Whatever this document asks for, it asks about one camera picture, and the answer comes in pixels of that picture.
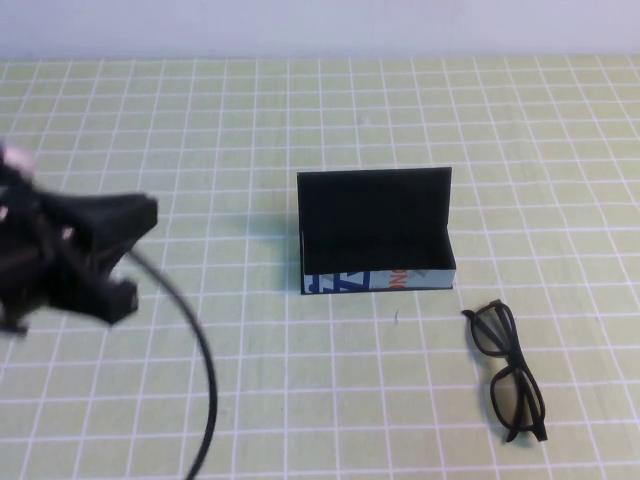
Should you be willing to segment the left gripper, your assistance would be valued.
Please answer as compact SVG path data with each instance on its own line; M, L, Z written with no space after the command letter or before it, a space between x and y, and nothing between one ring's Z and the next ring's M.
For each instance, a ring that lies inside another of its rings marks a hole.
M97 208L97 227L89 218ZM138 310L137 285L101 284L96 252L126 255L158 223L158 200L143 193L53 193L1 170L1 332L25 334L44 306L115 325Z

